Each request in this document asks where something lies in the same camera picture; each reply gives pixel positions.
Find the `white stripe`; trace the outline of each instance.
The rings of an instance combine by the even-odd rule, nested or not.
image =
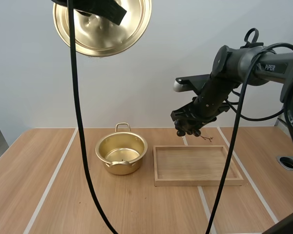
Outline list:
[[[208,204],[206,202],[206,198],[205,198],[203,189],[202,189],[201,186],[198,186],[197,188],[199,189],[200,197],[201,197],[201,200],[202,200],[202,204],[203,204],[203,207],[204,207],[204,211],[205,211],[207,220],[209,220],[209,218],[210,218],[209,206],[208,206]],[[214,223],[211,225],[210,232],[211,232],[211,234],[217,234],[215,226],[214,226]]]
[[[182,140],[184,140],[184,144],[185,144],[185,145],[188,145],[188,142],[187,142],[187,139],[186,139],[185,136],[182,137]]]
[[[29,223],[28,223],[28,225],[27,225],[27,227],[26,227],[26,229],[25,229],[23,234],[28,234],[30,229],[31,229],[31,227],[33,226],[33,224],[35,222],[35,219],[37,218],[37,215],[38,215],[38,213],[39,213],[39,211],[40,211],[40,209],[41,209],[41,207],[42,207],[42,205],[44,203],[44,200],[47,197],[47,195],[48,195],[48,193],[49,193],[49,191],[51,189],[51,186],[52,186],[52,184],[53,184],[53,182],[55,180],[55,177],[57,176],[57,174],[58,174],[58,172],[59,172],[59,170],[60,170],[60,168],[62,166],[62,163],[63,163],[63,161],[64,161],[64,159],[65,159],[65,157],[67,155],[67,152],[68,152],[71,144],[73,143],[73,140],[75,138],[75,135],[76,135],[77,131],[78,131],[78,128],[75,129],[75,131],[74,131],[74,133],[72,135],[72,138],[70,139],[70,141],[69,141],[69,143],[68,143],[68,145],[67,145],[67,147],[66,147],[66,149],[65,149],[65,151],[64,151],[64,153],[63,153],[63,155],[62,155],[62,157],[61,157],[61,159],[60,159],[60,161],[58,163],[58,166],[56,167],[56,169],[55,169],[55,171],[54,171],[54,173],[53,173],[53,175],[52,175],[52,177],[51,177],[46,189],[44,190],[44,193],[43,193],[43,195],[42,195],[42,197],[41,197],[41,199],[40,199],[40,201],[39,201],[39,203],[38,203],[33,215],[31,216],[31,219],[30,219],[30,221],[29,221]]]
[[[220,127],[217,127],[220,135],[222,136],[222,138],[224,139],[225,143],[228,145],[228,147],[230,146],[229,142],[227,141],[225,135],[223,134],[223,132],[221,131]],[[233,156],[235,158],[235,160],[238,162],[239,166],[241,167],[242,171],[244,172],[245,176],[247,177],[247,179],[249,180],[251,186],[253,187],[254,191],[256,192],[258,198],[260,199],[260,201],[263,203],[264,207],[266,208],[268,214],[270,215],[270,217],[272,218],[272,220],[274,221],[274,223],[278,222],[277,217],[274,215],[274,213],[272,212],[272,210],[270,209],[268,203],[266,202],[266,200],[264,199],[264,197],[262,196],[262,194],[260,193],[259,189],[257,188],[257,186],[255,185],[254,181],[252,180],[251,176],[249,175],[249,173],[247,172],[247,170],[245,169],[245,167],[243,166],[241,160],[239,159],[238,155],[235,153],[235,151],[233,151]]]

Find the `white wall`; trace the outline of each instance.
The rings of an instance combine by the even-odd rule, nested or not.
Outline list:
[[[218,49],[238,48],[252,27],[259,41],[293,43],[293,0],[153,0],[144,36],[109,58],[78,55],[85,127],[172,127],[170,112],[194,93],[174,79],[206,74]],[[249,87],[243,113],[280,110],[281,85]],[[231,126],[234,114],[210,126]],[[274,121],[241,125],[273,125]],[[58,36],[50,0],[0,1],[0,129],[11,144],[35,127],[75,127],[69,48]]]

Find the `black cable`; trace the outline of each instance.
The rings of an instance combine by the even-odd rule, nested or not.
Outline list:
[[[229,102],[227,99],[225,100],[225,102],[229,105],[229,107],[237,113],[237,110],[235,109],[235,107],[233,106],[233,104],[231,102]],[[259,121],[265,121],[265,120],[268,120],[268,119],[272,119],[272,118],[275,118],[275,117],[278,117],[279,115],[281,115],[283,113],[283,109],[280,110],[279,112],[271,115],[271,116],[268,116],[268,117],[264,117],[264,118],[249,118],[249,117],[246,117],[244,115],[241,114],[241,118],[245,119],[245,120],[248,120],[248,121],[254,121],[254,122],[259,122]]]
[[[233,94],[237,95],[238,97],[240,96],[240,93],[236,92],[236,91],[232,91]]]
[[[231,105],[238,105],[239,104],[239,102],[232,102],[232,101],[228,101],[228,102],[230,102]]]
[[[233,126],[231,141],[230,141],[230,146],[229,146],[229,150],[228,150],[228,155],[227,155],[226,163],[225,163],[225,166],[224,166],[224,171],[223,171],[223,174],[222,174],[221,179],[220,179],[220,184],[219,184],[219,188],[218,188],[217,195],[216,195],[216,198],[215,198],[214,206],[213,206],[213,209],[212,209],[211,214],[210,214],[209,225],[208,225],[208,227],[206,229],[206,234],[210,233],[210,229],[211,229],[211,226],[213,224],[215,214],[216,214],[216,210],[217,210],[217,207],[218,207],[218,204],[219,204],[219,201],[220,201],[220,196],[221,196],[222,190],[224,188],[227,172],[228,172],[228,169],[229,169],[229,166],[230,166],[230,161],[231,161],[231,157],[232,157],[232,153],[233,153],[235,139],[236,139],[236,135],[237,135],[237,132],[238,132],[238,127],[239,127],[239,122],[240,122],[240,117],[241,117],[241,112],[242,112],[242,105],[243,105],[243,101],[244,101],[246,87],[248,85],[250,75],[251,75],[251,72],[252,72],[254,66],[256,65],[256,63],[259,60],[259,58],[261,57],[261,55],[263,53],[266,53],[266,52],[268,52],[268,51],[267,50],[261,51],[254,57],[253,61],[251,62],[250,66],[249,66],[249,70],[248,70],[248,72],[246,74],[246,78],[245,78],[245,80],[243,82],[243,85],[242,85],[239,104],[238,104],[238,110],[237,110],[237,113],[235,115],[235,121],[234,121],[234,126]]]
[[[278,118],[278,120],[279,120],[281,123],[283,123],[286,127],[288,126],[287,123],[286,123],[283,119]]]
[[[81,113],[80,102],[79,102],[73,0],[67,0],[67,6],[68,6],[70,59],[71,59],[71,66],[72,66],[74,102],[75,102],[75,110],[76,110],[77,124],[78,124],[79,137],[80,137],[80,145],[81,145],[81,149],[82,149],[84,174],[87,179],[87,183],[88,183],[88,187],[89,187],[91,196],[93,198],[93,201],[94,201],[102,219],[104,220],[107,227],[111,230],[111,232],[113,234],[117,234],[117,232],[115,231],[113,226],[108,221],[107,217],[105,216],[105,214],[99,204],[99,201],[98,201],[97,196],[95,194],[95,191],[94,191],[94,188],[92,185],[92,181],[91,181],[91,177],[90,177],[88,161],[87,161],[87,153],[86,153],[86,144],[85,144],[85,139],[84,139],[84,127],[83,127],[83,121],[82,121],[82,113]]]

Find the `metal pot rim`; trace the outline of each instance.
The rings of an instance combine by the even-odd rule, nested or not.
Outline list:
[[[132,133],[132,132],[114,132],[114,133],[111,133],[111,134],[109,134],[109,135],[107,135],[107,136],[101,138],[101,139],[98,141],[97,145],[96,145],[96,155],[98,156],[98,158],[99,158],[101,161],[103,161],[103,162],[105,162],[105,163],[107,163],[107,164],[111,164],[111,163],[112,163],[112,161],[106,160],[104,157],[101,156],[101,154],[99,153],[99,147],[100,147],[101,143],[102,143],[106,138],[108,138],[108,137],[110,137],[110,136],[113,136],[113,135],[116,135],[116,134],[131,134],[131,135],[134,135],[134,136],[140,138],[141,141],[143,142],[143,145],[144,145],[145,148],[144,148],[142,154],[140,154],[140,156],[137,157],[137,158],[135,158],[134,160],[129,161],[130,164],[132,164],[132,163],[134,163],[134,162],[140,160],[140,159],[146,154],[146,152],[147,152],[147,141],[146,141],[142,136],[140,136],[140,135],[138,135],[138,134],[135,134],[135,133]]]

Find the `wooden table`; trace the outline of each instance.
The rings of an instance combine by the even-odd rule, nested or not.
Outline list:
[[[85,129],[94,188],[120,234],[204,234],[218,187],[154,187],[153,145],[225,145],[232,128],[203,128],[213,141],[177,137],[174,129],[133,129],[148,142],[142,167],[108,173],[96,142],[113,129]],[[33,129],[0,158],[0,234],[108,234],[89,192],[76,129]],[[225,187],[212,234],[261,233],[293,212],[293,172],[276,156],[293,156],[275,127],[240,128],[234,159],[244,186]]]

